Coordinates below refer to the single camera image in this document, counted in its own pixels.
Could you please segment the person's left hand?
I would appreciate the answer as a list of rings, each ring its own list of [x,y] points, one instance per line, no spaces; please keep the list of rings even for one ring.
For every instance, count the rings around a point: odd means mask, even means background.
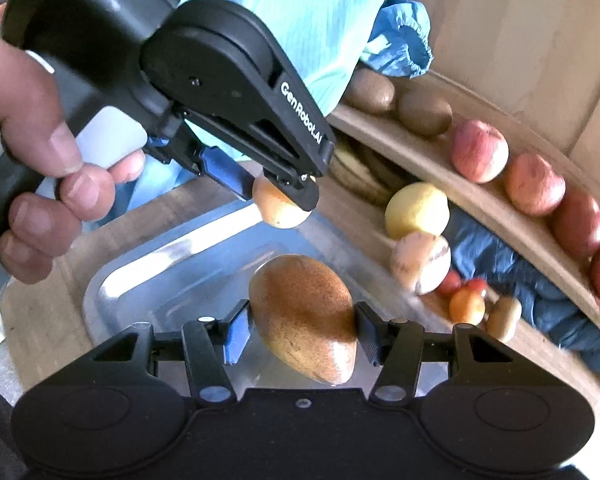
[[[135,151],[108,169],[86,164],[65,122],[53,76],[1,38],[0,131],[15,159],[60,180],[56,200],[32,193],[16,197],[0,239],[0,260],[8,273],[35,284],[68,252],[84,221],[108,214],[114,187],[140,176],[145,155]]]

